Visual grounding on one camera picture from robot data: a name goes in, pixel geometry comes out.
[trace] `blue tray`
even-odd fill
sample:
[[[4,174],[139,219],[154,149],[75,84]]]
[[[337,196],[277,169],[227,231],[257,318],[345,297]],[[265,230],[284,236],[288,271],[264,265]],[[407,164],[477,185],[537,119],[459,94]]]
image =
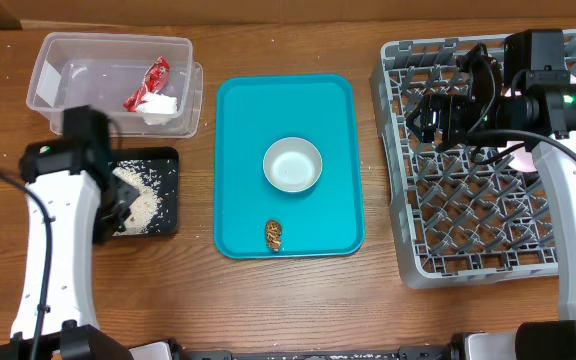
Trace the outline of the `blue tray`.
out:
[[[303,193],[274,188],[266,150],[297,136],[321,153],[319,181]],[[234,259],[350,255],[366,236],[352,87],[337,75],[235,78],[217,94],[215,244]],[[266,246],[278,221],[282,248]]]

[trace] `wood grain surface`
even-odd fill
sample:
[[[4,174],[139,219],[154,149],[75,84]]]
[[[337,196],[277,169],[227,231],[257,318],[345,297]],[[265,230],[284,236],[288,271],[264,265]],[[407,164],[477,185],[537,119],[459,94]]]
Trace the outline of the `wood grain surface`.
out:
[[[556,319],[556,278],[423,291],[401,282],[368,83],[387,41],[535,27],[576,28],[576,18],[103,29],[187,37],[205,71],[195,137],[125,140],[126,147],[179,151],[181,226],[172,238],[95,248],[94,299],[103,331],[125,345],[175,337],[189,350],[241,353],[446,343],[456,332],[506,331],[522,322]],[[25,104],[46,34],[0,32],[0,168],[13,173],[28,143],[54,137],[48,121]],[[217,89],[237,76],[303,73],[339,74],[354,88],[366,241],[350,257],[227,259],[213,243]],[[8,341],[19,305],[27,223],[23,197],[0,183],[0,344]]]

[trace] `red wrapper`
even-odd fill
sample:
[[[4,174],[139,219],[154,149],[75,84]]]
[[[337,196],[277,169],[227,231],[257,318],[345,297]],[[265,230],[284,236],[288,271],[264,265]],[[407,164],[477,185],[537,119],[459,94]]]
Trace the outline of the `red wrapper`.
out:
[[[148,69],[141,86],[126,102],[124,107],[130,112],[136,112],[137,106],[143,103],[142,98],[147,92],[157,93],[168,82],[170,65],[163,56],[157,58],[154,64]]]

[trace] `gray plastic basket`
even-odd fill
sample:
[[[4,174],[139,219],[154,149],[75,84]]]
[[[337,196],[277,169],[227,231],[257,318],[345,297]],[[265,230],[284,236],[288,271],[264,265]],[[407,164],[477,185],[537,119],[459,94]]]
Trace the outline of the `gray plastic basket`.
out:
[[[405,116],[424,93],[464,94],[455,56],[487,45],[501,64],[507,34],[393,41],[371,76],[379,135],[390,175],[390,217],[399,273],[412,288],[489,284],[557,274],[548,204],[536,173],[474,166],[472,149],[443,154],[419,144]],[[576,30],[564,31],[566,64],[576,76]],[[484,149],[486,156],[494,149]]]

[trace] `clear plastic bin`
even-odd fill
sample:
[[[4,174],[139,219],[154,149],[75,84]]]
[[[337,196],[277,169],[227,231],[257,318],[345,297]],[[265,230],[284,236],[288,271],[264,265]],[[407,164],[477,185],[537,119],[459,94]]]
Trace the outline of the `clear plastic bin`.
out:
[[[124,102],[159,56],[170,64],[170,77],[159,93],[177,98],[177,112],[128,112]],[[50,120],[55,134],[61,133],[62,110],[91,105],[115,119],[122,135],[185,138],[197,131],[202,91],[203,70],[193,61],[188,39],[56,32],[41,46],[26,104]],[[167,122],[148,125],[144,118]]]

